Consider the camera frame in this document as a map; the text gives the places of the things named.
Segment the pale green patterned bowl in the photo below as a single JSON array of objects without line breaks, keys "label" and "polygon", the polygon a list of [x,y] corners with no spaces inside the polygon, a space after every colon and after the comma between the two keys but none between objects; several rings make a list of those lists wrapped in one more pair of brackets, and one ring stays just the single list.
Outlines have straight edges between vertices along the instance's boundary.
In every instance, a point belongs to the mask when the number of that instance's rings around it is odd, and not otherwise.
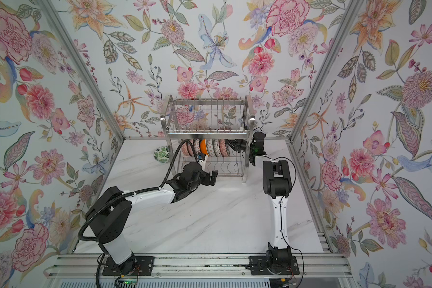
[{"label": "pale green patterned bowl", "polygon": [[207,150],[208,155],[210,157],[216,156],[216,154],[214,152],[214,146],[213,146],[213,140],[212,139],[206,139],[206,150]]}]

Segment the plain white bowl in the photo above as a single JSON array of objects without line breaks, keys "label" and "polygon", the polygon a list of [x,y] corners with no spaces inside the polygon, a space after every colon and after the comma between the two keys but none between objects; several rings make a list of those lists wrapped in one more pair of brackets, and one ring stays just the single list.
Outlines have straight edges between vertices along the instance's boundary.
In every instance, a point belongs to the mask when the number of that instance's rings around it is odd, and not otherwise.
[{"label": "plain white bowl", "polygon": [[201,139],[199,146],[201,153],[205,154],[206,156],[210,155],[207,149],[206,139]]}]

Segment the dark patterned bowl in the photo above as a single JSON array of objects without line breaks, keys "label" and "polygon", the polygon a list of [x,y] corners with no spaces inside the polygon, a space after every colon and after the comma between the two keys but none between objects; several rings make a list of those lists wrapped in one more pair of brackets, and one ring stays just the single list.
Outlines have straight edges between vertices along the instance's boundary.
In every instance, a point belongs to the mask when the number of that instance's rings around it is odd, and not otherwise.
[{"label": "dark patterned bowl", "polygon": [[194,156],[194,147],[191,139],[187,139],[187,150],[191,157]]}]

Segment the dark speckled pattern bowl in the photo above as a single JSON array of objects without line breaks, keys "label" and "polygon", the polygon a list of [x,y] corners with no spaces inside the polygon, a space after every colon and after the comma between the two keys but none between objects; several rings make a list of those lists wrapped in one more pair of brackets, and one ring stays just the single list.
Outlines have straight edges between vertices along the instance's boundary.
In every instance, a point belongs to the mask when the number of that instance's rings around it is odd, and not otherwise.
[{"label": "dark speckled pattern bowl", "polygon": [[224,139],[219,140],[219,147],[223,157],[230,157],[229,147],[226,145],[226,141]]}]

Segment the white lattice pattern bowl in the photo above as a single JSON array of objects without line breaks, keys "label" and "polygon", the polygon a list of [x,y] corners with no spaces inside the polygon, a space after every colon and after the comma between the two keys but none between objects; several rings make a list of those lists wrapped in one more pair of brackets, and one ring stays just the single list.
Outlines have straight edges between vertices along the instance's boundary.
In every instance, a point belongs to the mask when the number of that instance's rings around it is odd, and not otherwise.
[{"label": "white lattice pattern bowl", "polygon": [[220,151],[220,144],[219,144],[218,139],[213,140],[213,148],[214,148],[214,153],[215,153],[216,157],[221,157],[222,153]]}]

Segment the blue geometric pattern bowl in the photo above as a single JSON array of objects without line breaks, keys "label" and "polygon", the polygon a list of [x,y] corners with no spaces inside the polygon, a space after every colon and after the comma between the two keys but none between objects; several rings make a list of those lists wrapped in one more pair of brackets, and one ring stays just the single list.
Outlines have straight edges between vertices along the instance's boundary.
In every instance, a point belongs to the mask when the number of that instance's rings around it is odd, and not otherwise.
[{"label": "blue geometric pattern bowl", "polygon": [[194,150],[195,150],[195,152],[197,154],[201,152],[201,150],[200,150],[200,140],[199,139],[194,139],[193,146],[194,146]]}]

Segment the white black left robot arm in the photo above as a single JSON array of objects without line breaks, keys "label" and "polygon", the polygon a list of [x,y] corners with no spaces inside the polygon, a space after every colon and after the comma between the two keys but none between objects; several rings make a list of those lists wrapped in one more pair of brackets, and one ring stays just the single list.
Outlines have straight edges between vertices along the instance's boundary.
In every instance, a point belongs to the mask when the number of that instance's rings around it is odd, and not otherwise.
[{"label": "white black left robot arm", "polygon": [[78,232],[80,241],[93,241],[117,266],[134,265],[136,258],[124,236],[130,216],[136,211],[177,203],[200,186],[214,186],[218,171],[204,171],[202,162],[191,162],[181,173],[165,177],[157,187],[140,190],[108,188],[86,214],[86,222]]}]

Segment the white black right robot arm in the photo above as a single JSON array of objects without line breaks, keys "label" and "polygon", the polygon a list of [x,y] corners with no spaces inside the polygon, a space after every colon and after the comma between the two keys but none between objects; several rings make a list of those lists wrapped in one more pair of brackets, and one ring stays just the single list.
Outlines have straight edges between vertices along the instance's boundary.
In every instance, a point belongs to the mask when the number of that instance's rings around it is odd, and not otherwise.
[{"label": "white black right robot arm", "polygon": [[255,132],[251,141],[236,139],[227,140],[226,143],[236,152],[247,151],[248,163],[262,169],[262,188],[270,203],[272,234],[264,263],[251,266],[279,275],[281,271],[291,269],[294,262],[292,249],[287,240],[286,212],[295,178],[290,172],[290,159],[272,158],[265,152],[265,138],[263,132]]}]

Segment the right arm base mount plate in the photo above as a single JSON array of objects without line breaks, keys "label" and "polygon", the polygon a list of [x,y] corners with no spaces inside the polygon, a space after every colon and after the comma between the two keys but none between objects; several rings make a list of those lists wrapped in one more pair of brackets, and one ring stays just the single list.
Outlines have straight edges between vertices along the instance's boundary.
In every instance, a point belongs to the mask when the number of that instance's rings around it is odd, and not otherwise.
[{"label": "right arm base mount plate", "polygon": [[250,256],[248,268],[252,276],[298,276],[300,267],[293,256],[290,260],[270,261],[266,256]]}]

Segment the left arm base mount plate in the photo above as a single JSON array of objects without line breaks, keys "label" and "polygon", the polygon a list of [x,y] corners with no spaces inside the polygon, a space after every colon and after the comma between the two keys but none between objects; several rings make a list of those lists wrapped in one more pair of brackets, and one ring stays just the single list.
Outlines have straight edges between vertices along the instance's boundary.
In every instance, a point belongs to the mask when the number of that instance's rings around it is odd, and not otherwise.
[{"label": "left arm base mount plate", "polygon": [[102,276],[151,276],[155,259],[153,256],[132,256],[123,264],[116,264],[108,257]]}]

